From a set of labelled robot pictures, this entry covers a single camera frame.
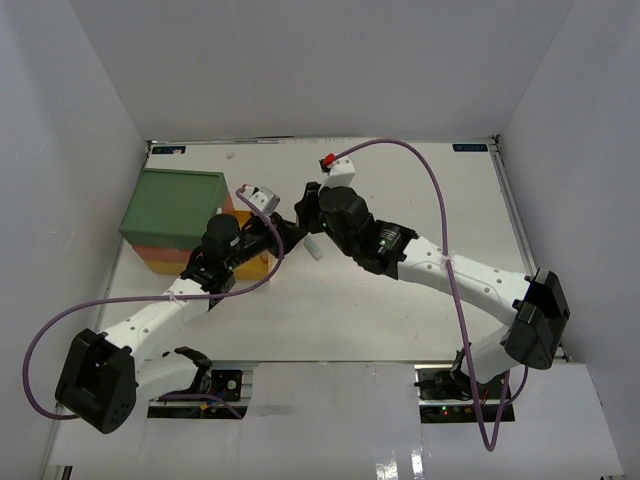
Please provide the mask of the yellow drawer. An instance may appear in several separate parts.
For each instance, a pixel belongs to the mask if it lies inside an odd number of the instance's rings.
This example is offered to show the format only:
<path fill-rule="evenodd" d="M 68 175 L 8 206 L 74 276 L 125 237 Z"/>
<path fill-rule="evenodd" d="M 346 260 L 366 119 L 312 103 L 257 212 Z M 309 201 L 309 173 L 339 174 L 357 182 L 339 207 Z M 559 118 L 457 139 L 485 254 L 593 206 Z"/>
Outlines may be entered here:
<path fill-rule="evenodd" d="M 177 276 L 181 274 L 186 268 L 192 256 L 197 254 L 197 249 L 202 248 L 205 254 L 209 253 L 211 249 L 209 244 L 214 241 L 214 235 L 221 233 L 224 228 L 231 223 L 238 224 L 237 236 L 239 237 L 238 246 L 242 247 L 240 230 L 244 223 L 249 219 L 251 213 L 248 211 L 235 211 L 233 214 L 222 213 L 223 220 L 207 223 L 206 231 L 201 237 L 201 243 L 197 246 L 189 255 L 186 262 L 165 262 L 165 261 L 153 261 L 144 260 L 145 264 L 155 273 L 164 275 Z M 259 256 L 252 258 L 251 260 L 243 260 L 241 258 L 241 252 L 238 252 L 235 257 L 228 260 L 226 264 L 235 271 L 235 276 L 238 280 L 263 280 L 272 270 L 271 254 L 264 252 Z"/>

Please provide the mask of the red drawer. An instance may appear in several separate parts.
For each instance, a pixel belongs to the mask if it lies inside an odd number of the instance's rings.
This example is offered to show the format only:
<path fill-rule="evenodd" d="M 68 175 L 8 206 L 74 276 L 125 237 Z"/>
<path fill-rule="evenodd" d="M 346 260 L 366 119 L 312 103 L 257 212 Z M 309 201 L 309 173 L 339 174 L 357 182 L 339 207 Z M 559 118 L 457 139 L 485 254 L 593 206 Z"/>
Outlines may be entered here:
<path fill-rule="evenodd" d="M 144 260 L 186 262 L 200 245 L 210 218 L 218 213 L 234 213 L 229 192 L 215 198 L 212 204 L 181 200 L 159 206 L 144 213 L 121 234 Z"/>

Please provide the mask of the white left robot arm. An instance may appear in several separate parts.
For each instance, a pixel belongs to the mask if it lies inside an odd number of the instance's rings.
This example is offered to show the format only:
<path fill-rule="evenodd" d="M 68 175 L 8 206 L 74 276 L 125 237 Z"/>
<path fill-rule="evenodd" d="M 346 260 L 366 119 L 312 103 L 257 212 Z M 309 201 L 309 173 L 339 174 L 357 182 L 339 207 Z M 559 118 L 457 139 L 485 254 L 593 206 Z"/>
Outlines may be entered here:
<path fill-rule="evenodd" d="M 157 360 L 152 353 L 232 292 L 238 266 L 262 253 L 281 258 L 305 235 L 277 213 L 266 219 L 252 215 L 245 224 L 231 214 L 212 217 L 163 300 L 102 332 L 85 329 L 74 337 L 55 390 L 58 403 L 109 434 L 137 400 L 210 397 L 212 362 L 206 355 L 189 347 Z"/>

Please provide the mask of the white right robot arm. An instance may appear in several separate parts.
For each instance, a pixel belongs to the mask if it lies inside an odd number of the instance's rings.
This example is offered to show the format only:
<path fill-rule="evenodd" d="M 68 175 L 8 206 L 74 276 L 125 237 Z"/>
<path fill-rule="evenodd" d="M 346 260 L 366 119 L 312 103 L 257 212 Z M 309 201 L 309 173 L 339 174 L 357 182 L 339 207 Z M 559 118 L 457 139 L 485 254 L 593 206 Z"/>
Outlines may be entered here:
<path fill-rule="evenodd" d="M 365 271 L 433 288 L 450 295 L 456 310 L 469 304 L 499 322 L 480 341 L 461 331 L 463 346 L 445 383 L 459 396 L 477 397 L 495 377 L 519 365 L 551 368 L 570 317 L 554 272 L 538 269 L 527 275 L 447 256 L 415 231 L 375 219 L 350 187 L 310 182 L 294 210 L 301 228 L 326 234 Z"/>

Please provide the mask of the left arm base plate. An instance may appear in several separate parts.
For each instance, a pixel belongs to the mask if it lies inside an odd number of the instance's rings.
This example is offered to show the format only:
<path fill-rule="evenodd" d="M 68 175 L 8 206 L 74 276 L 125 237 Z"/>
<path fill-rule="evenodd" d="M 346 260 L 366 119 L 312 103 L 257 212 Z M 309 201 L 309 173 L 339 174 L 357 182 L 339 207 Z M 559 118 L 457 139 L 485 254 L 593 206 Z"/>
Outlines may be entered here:
<path fill-rule="evenodd" d="M 153 401 L 150 419 L 241 420 L 252 396 L 253 371 L 217 368 L 211 371 L 209 390 L 189 399 Z"/>

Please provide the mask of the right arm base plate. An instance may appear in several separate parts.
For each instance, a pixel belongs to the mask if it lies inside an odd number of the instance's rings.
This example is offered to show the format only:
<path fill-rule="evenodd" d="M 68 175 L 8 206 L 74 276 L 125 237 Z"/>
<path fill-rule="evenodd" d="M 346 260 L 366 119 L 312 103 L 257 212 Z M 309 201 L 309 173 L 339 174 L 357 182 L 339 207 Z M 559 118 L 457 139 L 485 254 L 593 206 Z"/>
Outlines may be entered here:
<path fill-rule="evenodd" d="M 414 387 L 417 390 L 422 424 L 470 424 L 476 422 L 475 409 L 467 384 L 451 378 L 448 365 L 416 365 Z M 481 413 L 493 423 L 504 386 L 504 374 L 478 387 Z"/>

